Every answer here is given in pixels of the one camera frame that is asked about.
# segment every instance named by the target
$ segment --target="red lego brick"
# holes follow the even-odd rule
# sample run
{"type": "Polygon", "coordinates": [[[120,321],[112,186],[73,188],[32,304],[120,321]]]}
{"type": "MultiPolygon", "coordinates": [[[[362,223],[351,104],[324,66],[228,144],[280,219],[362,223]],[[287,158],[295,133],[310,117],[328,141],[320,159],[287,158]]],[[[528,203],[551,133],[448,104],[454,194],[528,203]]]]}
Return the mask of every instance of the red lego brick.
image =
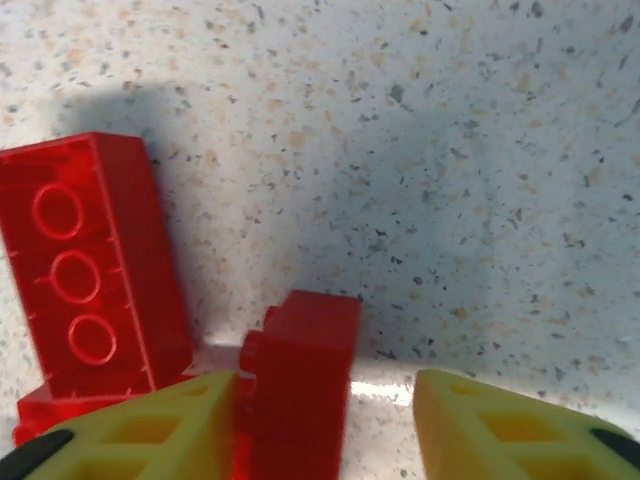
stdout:
{"type": "Polygon", "coordinates": [[[87,133],[0,152],[0,227],[52,398],[151,392],[191,363],[140,138],[87,133]]]}
{"type": "Polygon", "coordinates": [[[360,303],[294,291],[247,334],[240,367],[255,374],[239,419],[252,480],[338,478],[360,303]]]}
{"type": "MultiPolygon", "coordinates": [[[[181,375],[173,383],[183,382],[190,378],[193,376],[181,375]]],[[[60,422],[130,398],[132,398],[131,395],[112,395],[54,399],[51,396],[49,386],[41,385],[18,400],[20,423],[13,429],[13,440],[16,446],[20,446],[60,422]]]]}

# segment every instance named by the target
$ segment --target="granite countertop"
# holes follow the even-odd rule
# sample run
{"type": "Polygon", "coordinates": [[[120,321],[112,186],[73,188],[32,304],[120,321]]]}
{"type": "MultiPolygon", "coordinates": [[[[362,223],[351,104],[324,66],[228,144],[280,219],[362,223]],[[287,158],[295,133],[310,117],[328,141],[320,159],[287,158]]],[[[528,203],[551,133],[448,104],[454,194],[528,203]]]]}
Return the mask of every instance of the granite countertop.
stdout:
{"type": "MultiPolygon", "coordinates": [[[[640,434],[639,24],[637,0],[1,0],[0,147],[145,138],[201,365],[292,288],[360,297],[343,477],[423,478],[422,367],[640,434]]],[[[4,257],[0,292],[4,453],[41,379],[4,257]]]]}

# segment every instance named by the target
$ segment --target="yellow plastic part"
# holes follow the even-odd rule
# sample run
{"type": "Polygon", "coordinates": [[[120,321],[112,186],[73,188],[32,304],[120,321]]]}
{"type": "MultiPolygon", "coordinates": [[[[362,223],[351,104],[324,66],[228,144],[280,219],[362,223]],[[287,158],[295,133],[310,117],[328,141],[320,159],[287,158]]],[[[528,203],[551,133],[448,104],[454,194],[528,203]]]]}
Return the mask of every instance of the yellow plastic part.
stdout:
{"type": "Polygon", "coordinates": [[[75,437],[28,480],[229,480],[237,378],[203,375],[56,425],[75,437]]]}
{"type": "Polygon", "coordinates": [[[413,412],[429,480],[632,480],[589,433],[603,420],[458,375],[422,370],[413,412]]]}

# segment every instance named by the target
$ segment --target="white speckled surface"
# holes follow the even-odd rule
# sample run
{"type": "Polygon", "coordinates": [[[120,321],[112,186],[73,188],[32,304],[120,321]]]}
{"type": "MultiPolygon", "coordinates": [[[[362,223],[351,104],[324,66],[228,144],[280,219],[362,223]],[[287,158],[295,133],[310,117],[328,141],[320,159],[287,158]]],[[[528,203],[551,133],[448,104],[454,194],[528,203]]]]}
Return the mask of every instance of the white speckled surface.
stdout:
{"type": "MultiPolygon", "coordinates": [[[[292,288],[360,296],[343,477],[423,478],[420,367],[640,433],[639,23],[638,0],[0,0],[0,147],[144,136],[209,345],[292,288]]],[[[40,378],[0,265],[4,453],[40,378]]]]}

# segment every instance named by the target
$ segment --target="rectangular hole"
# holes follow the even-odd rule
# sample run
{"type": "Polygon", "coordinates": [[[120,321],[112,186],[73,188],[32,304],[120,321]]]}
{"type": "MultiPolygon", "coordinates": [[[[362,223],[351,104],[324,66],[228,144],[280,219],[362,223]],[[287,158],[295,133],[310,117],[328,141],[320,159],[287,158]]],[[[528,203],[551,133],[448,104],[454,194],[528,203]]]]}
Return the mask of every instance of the rectangular hole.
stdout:
{"type": "Polygon", "coordinates": [[[161,444],[180,423],[179,417],[140,415],[125,419],[104,440],[104,443],[161,444]]]}
{"type": "Polygon", "coordinates": [[[146,460],[99,458],[84,460],[64,480],[134,480],[147,466],[146,460]]]}
{"type": "Polygon", "coordinates": [[[501,442],[551,442],[562,436],[540,418],[528,413],[492,413],[480,419],[501,442]]]}
{"type": "Polygon", "coordinates": [[[531,480],[611,480],[613,477],[587,458],[537,457],[519,460],[531,480]]]}

